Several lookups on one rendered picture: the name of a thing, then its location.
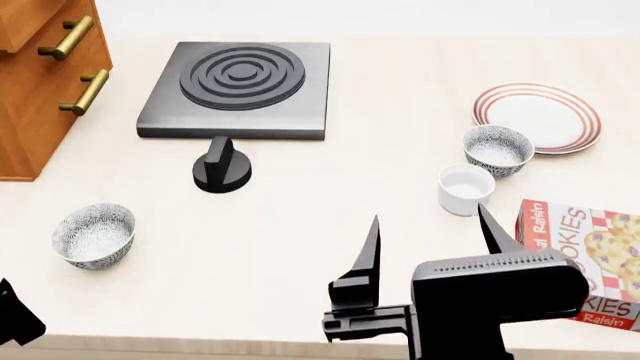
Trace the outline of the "black stove knob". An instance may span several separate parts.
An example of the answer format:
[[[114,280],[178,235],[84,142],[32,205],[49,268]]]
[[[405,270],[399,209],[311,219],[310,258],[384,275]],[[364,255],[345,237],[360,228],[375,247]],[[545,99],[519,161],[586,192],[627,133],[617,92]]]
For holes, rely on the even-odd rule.
[[[229,137],[211,140],[208,151],[194,162],[192,176],[202,191],[225,194],[242,188],[252,176],[251,161],[234,148]]]

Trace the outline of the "grey stove burner plate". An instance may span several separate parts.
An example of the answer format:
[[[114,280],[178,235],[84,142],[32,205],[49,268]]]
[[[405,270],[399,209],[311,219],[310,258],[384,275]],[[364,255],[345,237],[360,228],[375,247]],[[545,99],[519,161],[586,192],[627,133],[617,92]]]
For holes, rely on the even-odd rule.
[[[291,97],[255,110],[225,111],[186,98],[180,72],[191,59],[212,47],[230,43],[187,42],[176,45],[136,123],[139,137],[323,140],[326,131],[331,45],[327,42],[276,42],[295,53],[306,69],[303,86]]]

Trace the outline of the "raisin cookies box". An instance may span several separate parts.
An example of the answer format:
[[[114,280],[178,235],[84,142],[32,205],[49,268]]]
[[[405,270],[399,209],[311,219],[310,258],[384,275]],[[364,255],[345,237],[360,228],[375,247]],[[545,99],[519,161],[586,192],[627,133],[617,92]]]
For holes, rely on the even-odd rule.
[[[590,294],[574,318],[640,332],[640,215],[522,200],[516,240],[573,260]]]

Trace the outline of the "black ringed burner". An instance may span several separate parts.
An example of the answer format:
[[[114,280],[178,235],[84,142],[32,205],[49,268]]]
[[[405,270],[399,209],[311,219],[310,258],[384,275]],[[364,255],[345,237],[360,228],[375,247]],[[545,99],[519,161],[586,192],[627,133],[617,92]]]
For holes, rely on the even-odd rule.
[[[304,64],[290,50],[265,43],[230,43],[191,59],[180,72],[179,86],[200,106],[243,111],[284,101],[305,80]]]

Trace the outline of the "white ramekin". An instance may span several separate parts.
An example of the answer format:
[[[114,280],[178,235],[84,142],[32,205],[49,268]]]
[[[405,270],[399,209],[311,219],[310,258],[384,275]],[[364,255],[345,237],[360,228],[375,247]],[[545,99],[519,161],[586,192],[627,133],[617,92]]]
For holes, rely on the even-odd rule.
[[[482,167],[452,164],[438,175],[438,202],[453,215],[478,215],[478,206],[486,206],[495,191],[494,177]]]

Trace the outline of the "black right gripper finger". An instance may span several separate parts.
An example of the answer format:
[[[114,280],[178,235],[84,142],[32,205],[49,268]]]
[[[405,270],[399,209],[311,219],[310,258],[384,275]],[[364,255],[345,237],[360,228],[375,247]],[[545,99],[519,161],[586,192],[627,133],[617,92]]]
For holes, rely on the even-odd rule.
[[[490,254],[523,251],[525,248],[504,230],[482,203],[478,204],[481,230]]]
[[[352,268],[328,285],[332,311],[359,311],[379,305],[381,236],[375,215]]]

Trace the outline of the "wooden cabinet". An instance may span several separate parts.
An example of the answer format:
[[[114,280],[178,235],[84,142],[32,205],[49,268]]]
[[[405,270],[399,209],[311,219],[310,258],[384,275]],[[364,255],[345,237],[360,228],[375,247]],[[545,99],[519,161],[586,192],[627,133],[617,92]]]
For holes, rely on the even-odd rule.
[[[67,59],[39,56],[56,47],[65,20],[93,18]],[[0,181],[31,182],[40,175],[81,116],[60,111],[88,83],[83,74],[109,72],[112,61],[95,0],[0,0]]]

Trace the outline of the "white plate with red rings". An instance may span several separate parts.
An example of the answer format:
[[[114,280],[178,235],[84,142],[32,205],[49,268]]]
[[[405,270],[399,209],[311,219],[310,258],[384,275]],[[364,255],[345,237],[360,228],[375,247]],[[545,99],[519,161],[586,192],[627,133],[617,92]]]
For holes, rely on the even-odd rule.
[[[505,83],[484,90],[472,105],[476,125],[512,128],[541,155],[564,155],[594,146],[602,121],[587,101],[540,83]]]

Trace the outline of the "patterned black white bowl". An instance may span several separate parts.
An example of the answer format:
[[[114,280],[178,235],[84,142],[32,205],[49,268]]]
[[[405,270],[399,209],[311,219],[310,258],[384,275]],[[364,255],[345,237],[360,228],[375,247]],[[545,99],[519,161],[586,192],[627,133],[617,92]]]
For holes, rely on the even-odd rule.
[[[487,170],[495,179],[518,173],[535,155],[531,141],[518,131],[500,125],[477,125],[463,136],[469,164]]]
[[[128,254],[135,232],[135,217],[125,206],[96,203],[77,209],[55,227],[52,248],[72,266],[101,270]]]

